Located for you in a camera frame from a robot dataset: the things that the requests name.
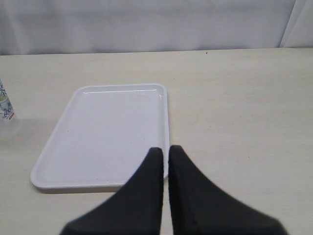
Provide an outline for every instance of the beige table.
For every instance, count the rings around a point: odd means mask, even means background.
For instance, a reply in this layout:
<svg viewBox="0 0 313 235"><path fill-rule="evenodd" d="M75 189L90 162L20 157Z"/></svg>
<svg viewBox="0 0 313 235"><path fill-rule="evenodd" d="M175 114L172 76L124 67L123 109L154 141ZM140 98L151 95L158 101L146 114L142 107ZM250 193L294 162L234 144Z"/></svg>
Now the beige table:
<svg viewBox="0 0 313 235"><path fill-rule="evenodd" d="M171 143L290 234L312 234L313 49L2 56L0 78L22 122L0 141L0 234L56 235L112 195L43 194L29 174L76 89L123 83L165 85Z"/></svg>

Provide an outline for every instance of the white curtain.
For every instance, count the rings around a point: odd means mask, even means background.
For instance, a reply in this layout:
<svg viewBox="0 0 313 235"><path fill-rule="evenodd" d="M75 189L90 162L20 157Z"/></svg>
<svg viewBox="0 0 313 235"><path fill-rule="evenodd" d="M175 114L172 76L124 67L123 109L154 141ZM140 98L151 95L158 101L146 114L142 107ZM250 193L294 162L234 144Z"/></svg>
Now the white curtain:
<svg viewBox="0 0 313 235"><path fill-rule="evenodd" d="M0 0L0 54L312 46L312 3Z"/></svg>

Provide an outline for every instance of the white tray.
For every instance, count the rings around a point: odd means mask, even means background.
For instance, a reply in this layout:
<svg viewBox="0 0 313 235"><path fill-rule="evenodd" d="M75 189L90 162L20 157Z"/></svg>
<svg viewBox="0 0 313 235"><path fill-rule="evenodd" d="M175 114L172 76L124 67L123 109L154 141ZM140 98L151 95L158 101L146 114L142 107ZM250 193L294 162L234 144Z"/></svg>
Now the white tray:
<svg viewBox="0 0 313 235"><path fill-rule="evenodd" d="M54 128L31 182L42 189L121 186L150 147L162 148L166 177L169 146L164 86L84 87Z"/></svg>

